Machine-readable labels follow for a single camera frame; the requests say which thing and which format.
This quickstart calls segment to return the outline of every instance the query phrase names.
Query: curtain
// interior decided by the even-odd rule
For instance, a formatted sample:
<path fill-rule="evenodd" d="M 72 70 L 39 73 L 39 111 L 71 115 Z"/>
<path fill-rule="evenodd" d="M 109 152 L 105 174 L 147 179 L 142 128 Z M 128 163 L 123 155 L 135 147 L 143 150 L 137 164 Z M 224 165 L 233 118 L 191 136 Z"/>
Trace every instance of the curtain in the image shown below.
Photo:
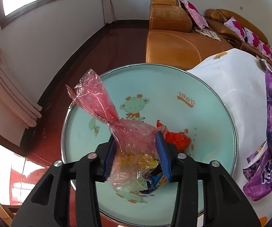
<path fill-rule="evenodd" d="M 37 118 L 41 118 L 42 107 L 28 98 L 1 58 L 0 100 L 26 123 L 27 128 L 35 127 Z"/>
<path fill-rule="evenodd" d="M 105 23 L 108 24 L 116 21 L 112 0 L 102 0 L 102 5 Z"/>

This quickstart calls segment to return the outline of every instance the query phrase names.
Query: metal screw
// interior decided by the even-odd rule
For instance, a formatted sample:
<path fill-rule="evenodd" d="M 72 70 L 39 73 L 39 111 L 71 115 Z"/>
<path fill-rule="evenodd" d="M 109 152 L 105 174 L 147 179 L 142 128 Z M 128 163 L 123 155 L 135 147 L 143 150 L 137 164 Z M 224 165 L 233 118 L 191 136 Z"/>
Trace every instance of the metal screw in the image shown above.
<path fill-rule="evenodd" d="M 57 160 L 54 162 L 53 165 L 58 167 L 58 166 L 62 166 L 62 164 L 63 164 L 63 162 L 61 160 Z"/>
<path fill-rule="evenodd" d="M 177 155 L 177 157 L 180 158 L 180 159 L 185 159 L 187 157 L 187 155 L 184 154 L 184 153 L 180 153 L 180 154 Z"/>
<path fill-rule="evenodd" d="M 212 166 L 213 167 L 219 167 L 220 166 L 220 163 L 216 160 L 212 161 Z"/>
<path fill-rule="evenodd" d="M 90 154 L 88 154 L 88 159 L 94 159 L 94 158 L 96 158 L 97 157 L 97 154 L 95 154 L 95 153 L 90 153 Z"/>

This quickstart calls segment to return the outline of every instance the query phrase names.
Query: white cloth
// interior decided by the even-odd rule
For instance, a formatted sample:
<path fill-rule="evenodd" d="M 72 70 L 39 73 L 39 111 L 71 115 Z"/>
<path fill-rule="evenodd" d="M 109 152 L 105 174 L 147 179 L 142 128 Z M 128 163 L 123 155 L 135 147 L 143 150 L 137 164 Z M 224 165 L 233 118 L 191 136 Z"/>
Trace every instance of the white cloth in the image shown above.
<path fill-rule="evenodd" d="M 116 21 L 112 0 L 102 0 L 102 5 L 105 23 L 108 24 Z"/>
<path fill-rule="evenodd" d="M 238 138 L 233 178 L 242 189 L 247 182 L 242 171 L 248 165 L 246 158 L 266 140 L 265 74 L 255 58 L 244 51 L 231 49 L 222 54 L 208 57 L 188 72 L 219 95 L 233 118 Z M 272 217 L 272 192 L 257 202 L 248 199 L 259 218 Z"/>

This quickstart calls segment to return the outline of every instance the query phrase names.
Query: dark baseboard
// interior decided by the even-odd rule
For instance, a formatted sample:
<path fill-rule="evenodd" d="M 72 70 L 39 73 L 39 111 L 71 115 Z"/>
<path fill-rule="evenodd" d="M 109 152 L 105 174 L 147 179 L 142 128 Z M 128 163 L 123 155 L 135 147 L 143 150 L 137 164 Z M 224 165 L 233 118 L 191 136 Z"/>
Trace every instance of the dark baseboard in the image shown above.
<path fill-rule="evenodd" d="M 78 58 L 82 55 L 82 53 L 89 48 L 90 46 L 93 46 L 93 43 L 96 42 L 96 44 L 99 42 L 97 39 L 101 37 L 103 34 L 105 34 L 110 29 L 148 29 L 149 28 L 149 21 L 145 19 L 123 19 L 123 20 L 117 20 L 111 24 L 106 24 L 104 27 L 102 27 L 100 30 L 98 30 L 96 33 L 94 33 L 93 36 L 91 36 L 79 49 L 76 50 L 76 52 L 67 60 L 67 62 L 61 67 L 61 69 L 57 72 L 57 74 L 54 76 L 52 81 L 49 83 L 48 87 L 45 89 L 43 94 L 41 95 L 40 99 L 38 100 L 38 105 L 42 106 L 43 109 L 47 106 L 49 102 L 49 97 L 52 95 L 52 93 L 56 90 L 56 88 L 61 83 L 64 76 L 67 74 L 67 72 L 70 70 L 70 68 L 74 65 L 74 63 L 78 60 Z M 25 129 L 23 133 L 23 137 L 20 142 L 20 148 L 24 151 L 29 151 L 32 138 L 34 136 L 34 133 L 36 131 L 36 127 L 30 127 L 29 129 Z"/>

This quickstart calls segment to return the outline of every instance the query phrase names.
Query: round glass table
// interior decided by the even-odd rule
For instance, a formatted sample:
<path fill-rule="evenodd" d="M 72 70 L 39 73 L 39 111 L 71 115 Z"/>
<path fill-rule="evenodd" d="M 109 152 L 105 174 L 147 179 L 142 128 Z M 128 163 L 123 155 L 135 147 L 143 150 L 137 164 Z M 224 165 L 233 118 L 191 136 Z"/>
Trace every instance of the round glass table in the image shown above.
<path fill-rule="evenodd" d="M 156 126 L 160 120 L 169 131 L 184 132 L 192 142 L 185 150 L 194 160 L 218 160 L 232 174 L 237 139 L 232 118 L 217 94 L 194 75 L 170 66 L 135 64 L 100 76 L 120 118 L 137 119 Z M 78 161 L 110 138 L 108 125 L 71 103 L 61 134 L 65 163 Z M 165 182 L 150 195 L 116 192 L 96 183 L 103 215 L 121 225 L 169 226 L 177 183 Z M 202 181 L 198 181 L 198 215 L 204 208 Z"/>

